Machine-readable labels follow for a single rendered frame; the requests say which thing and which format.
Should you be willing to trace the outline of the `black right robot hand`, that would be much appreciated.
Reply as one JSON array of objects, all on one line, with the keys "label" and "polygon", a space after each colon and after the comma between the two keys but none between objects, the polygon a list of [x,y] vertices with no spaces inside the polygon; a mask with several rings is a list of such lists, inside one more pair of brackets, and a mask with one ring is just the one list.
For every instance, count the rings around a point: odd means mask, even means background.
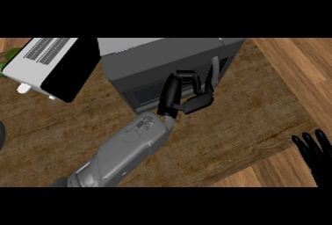
[{"label": "black right robot hand", "polygon": [[308,133],[304,139],[292,136],[292,141],[304,158],[305,164],[319,187],[332,188],[332,143],[325,132],[316,130],[316,141]]}]

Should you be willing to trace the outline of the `dark grey microwave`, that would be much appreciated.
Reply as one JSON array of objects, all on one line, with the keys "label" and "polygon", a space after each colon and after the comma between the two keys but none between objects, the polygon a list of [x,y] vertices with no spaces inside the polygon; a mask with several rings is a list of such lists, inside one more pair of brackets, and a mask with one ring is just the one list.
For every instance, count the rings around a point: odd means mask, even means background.
[{"label": "dark grey microwave", "polygon": [[220,79],[243,38],[99,38],[102,69],[134,113],[156,109],[168,76],[192,70]]}]

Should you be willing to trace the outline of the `green vegetable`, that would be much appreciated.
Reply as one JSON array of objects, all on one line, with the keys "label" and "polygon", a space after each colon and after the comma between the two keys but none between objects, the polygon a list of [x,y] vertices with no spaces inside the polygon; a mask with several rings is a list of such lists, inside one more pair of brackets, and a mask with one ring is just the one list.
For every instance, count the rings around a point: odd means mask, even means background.
[{"label": "green vegetable", "polygon": [[3,62],[0,62],[0,77],[6,77],[4,73],[3,73],[3,67],[6,66],[6,64],[9,63],[9,61],[13,59],[13,57],[16,56],[18,52],[21,51],[21,47],[12,48],[7,52],[6,52],[6,60]]}]

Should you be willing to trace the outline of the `white and black toaster oven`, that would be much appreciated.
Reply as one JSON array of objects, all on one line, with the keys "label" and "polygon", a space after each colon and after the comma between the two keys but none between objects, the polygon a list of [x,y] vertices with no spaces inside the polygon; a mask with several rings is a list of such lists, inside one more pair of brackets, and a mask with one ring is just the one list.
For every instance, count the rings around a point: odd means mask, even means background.
[{"label": "white and black toaster oven", "polygon": [[100,58],[96,38],[32,38],[1,72],[19,82],[21,94],[34,90],[71,103]]}]

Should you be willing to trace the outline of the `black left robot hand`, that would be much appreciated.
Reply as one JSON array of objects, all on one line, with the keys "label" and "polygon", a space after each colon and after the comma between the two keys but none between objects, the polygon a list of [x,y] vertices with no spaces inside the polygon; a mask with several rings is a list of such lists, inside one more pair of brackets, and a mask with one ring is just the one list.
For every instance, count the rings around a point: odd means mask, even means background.
[{"label": "black left robot hand", "polygon": [[[180,104],[182,86],[187,83],[193,87],[195,97]],[[205,90],[201,89],[199,75],[193,70],[179,70],[168,76],[159,97],[158,111],[162,116],[177,117],[177,111],[190,114],[212,104],[214,97],[212,71],[208,72],[205,79]]]}]

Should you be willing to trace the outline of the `dark round object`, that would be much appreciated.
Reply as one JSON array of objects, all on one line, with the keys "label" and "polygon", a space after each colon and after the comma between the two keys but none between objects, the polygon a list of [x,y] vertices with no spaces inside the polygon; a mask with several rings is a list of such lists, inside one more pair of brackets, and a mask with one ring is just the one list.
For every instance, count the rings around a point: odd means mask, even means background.
[{"label": "dark round object", "polygon": [[6,142],[6,126],[3,121],[0,121],[0,150],[4,146],[4,142]]}]

